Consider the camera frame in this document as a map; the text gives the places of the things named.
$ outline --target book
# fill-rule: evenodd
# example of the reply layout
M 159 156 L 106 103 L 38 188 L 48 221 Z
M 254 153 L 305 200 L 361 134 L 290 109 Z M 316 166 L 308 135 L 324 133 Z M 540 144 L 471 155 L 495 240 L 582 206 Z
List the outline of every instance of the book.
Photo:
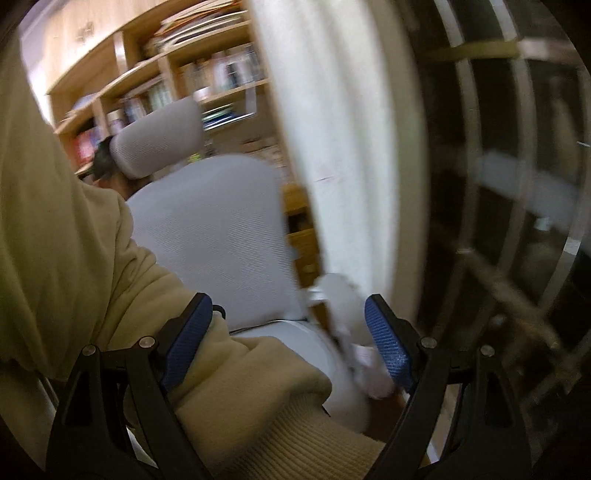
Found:
M 188 95 L 191 95 L 193 92 L 201 88 L 199 86 L 200 72 L 195 63 L 191 62 L 183 65 L 180 67 L 180 71 Z

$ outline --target white curtain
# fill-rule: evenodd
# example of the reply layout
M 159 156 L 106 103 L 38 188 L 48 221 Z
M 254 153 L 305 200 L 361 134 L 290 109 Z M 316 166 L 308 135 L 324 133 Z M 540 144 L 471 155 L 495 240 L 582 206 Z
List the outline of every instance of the white curtain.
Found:
M 391 300 L 398 134 L 374 17 L 364 0 L 252 0 L 251 8 L 296 175 L 310 195 L 324 268 L 366 296 Z

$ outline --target office chair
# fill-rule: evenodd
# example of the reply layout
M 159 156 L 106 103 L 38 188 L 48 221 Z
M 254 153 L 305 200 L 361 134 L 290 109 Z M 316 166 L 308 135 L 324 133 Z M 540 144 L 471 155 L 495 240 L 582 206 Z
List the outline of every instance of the office chair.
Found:
M 202 146 L 200 107 L 185 98 L 126 127 L 111 142 L 111 153 L 133 179 Z M 247 155 L 210 157 L 152 182 L 128 204 L 133 239 L 187 288 L 222 305 L 234 336 L 281 340 L 330 378 L 327 412 L 351 430 L 365 430 L 366 397 L 297 284 L 274 168 Z

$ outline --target person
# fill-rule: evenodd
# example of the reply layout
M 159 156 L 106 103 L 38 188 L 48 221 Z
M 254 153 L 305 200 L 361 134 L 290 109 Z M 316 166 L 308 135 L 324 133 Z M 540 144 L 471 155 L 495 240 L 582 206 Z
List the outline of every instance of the person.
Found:
M 124 200 L 128 200 L 134 193 L 150 183 L 151 178 L 130 179 L 121 169 L 111 155 L 111 140 L 107 137 L 96 148 L 92 160 L 93 184 L 102 189 L 112 189 L 119 193 Z
M 122 196 L 75 178 L 15 34 L 0 36 L 0 105 L 0 415 L 43 466 L 52 410 L 33 372 L 65 381 L 82 347 L 128 348 L 194 292 L 134 243 Z M 169 400 L 215 476 L 361 479 L 383 444 L 326 415 L 330 389 L 280 341 L 232 338 L 215 314 Z

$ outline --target beige sweater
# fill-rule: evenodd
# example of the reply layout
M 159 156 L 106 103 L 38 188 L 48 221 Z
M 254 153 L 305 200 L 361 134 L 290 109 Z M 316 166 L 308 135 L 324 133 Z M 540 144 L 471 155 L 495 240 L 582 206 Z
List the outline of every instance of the beige sweater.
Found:
M 129 347 L 193 292 L 131 240 L 118 194 L 72 174 L 14 38 L 0 52 L 0 105 L 0 413 L 43 465 L 53 411 L 27 372 L 65 380 L 84 345 Z M 329 419 L 329 392 L 281 342 L 231 338 L 216 315 L 170 400 L 216 475 L 363 478 L 382 444 Z

